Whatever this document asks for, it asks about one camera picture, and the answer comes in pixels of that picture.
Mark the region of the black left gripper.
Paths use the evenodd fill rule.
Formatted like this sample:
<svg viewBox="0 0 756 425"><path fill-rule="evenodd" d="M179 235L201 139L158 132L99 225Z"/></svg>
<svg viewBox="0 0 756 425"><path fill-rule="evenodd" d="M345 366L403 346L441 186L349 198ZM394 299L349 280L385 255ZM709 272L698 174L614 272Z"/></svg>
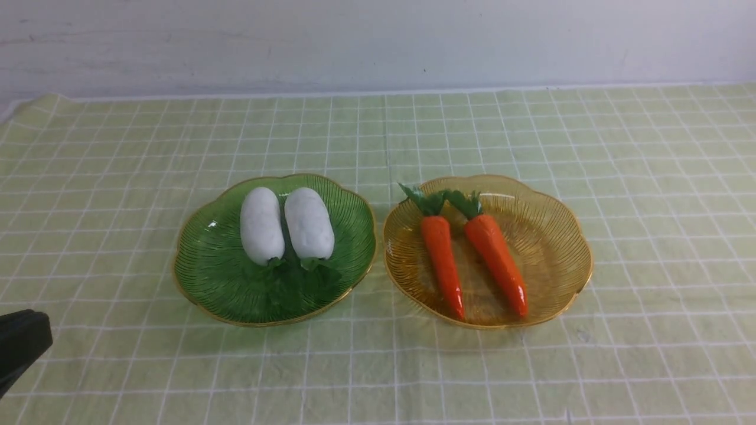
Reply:
<svg viewBox="0 0 756 425"><path fill-rule="evenodd" d="M24 309L1 316L1 396L53 344L50 317Z"/></svg>

